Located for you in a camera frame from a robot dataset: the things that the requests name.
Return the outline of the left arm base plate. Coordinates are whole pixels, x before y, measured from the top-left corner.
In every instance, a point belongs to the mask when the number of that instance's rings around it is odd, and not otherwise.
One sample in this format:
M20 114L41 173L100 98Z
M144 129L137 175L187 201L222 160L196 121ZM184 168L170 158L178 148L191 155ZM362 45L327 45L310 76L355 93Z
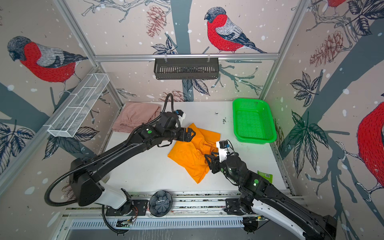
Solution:
M107 206L105 214L108 217L145 216L148 204L148 200L129 200L126 204L117 210Z

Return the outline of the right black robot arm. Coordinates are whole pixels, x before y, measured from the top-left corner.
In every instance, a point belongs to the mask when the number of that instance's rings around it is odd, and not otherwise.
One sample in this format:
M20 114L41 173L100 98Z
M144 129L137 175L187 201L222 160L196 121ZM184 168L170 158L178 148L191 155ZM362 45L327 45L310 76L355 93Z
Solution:
M213 174L222 173L239 188L243 212L262 215L301 240L336 239L334 217L316 214L287 197L261 175L250 171L238 154L230 154L224 161L216 153L205 158Z

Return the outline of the orange shorts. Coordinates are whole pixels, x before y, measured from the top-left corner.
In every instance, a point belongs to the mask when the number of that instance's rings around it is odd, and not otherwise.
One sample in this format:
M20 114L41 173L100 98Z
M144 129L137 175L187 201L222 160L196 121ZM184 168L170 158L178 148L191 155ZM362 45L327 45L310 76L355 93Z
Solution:
M216 142L221 134L197 128L195 124L189 126L196 135L191 142L176 142L168 158L185 168L192 179L199 184L210 171L205 155L217 152Z

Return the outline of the pink shorts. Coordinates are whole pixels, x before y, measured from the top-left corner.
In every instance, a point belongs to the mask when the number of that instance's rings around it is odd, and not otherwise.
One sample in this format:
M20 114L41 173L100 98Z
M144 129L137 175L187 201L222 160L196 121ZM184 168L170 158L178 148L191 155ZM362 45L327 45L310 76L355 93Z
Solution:
M112 126L114 132L131 133L160 115L161 106L153 103L127 103Z

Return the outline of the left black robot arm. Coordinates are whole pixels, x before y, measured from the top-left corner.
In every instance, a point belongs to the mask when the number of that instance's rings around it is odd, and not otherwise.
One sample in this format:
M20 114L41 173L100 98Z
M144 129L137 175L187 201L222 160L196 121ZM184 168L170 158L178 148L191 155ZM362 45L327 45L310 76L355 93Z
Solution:
M80 207L99 204L110 207L121 215L133 210L132 198L125 189L116 189L102 182L112 170L130 158L150 150L154 146L163 147L163 142L191 142L196 132L183 128L181 121L185 114L181 110L161 113L155 120L135 128L129 137L119 145L90 160L76 159L70 171L56 179L47 189L44 200L52 207L78 204ZM62 180L69 179L75 199L67 202L54 202L50 195Z

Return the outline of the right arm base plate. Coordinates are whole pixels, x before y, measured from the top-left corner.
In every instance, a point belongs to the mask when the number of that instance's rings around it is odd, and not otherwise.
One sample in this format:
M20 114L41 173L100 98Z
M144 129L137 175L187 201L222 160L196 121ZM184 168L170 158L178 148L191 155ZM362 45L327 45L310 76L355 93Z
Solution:
M249 198L229 198L226 199L226 207L224 212L228 215L244 216L244 215L254 215L262 216L252 211L251 207L253 206L253 200Z

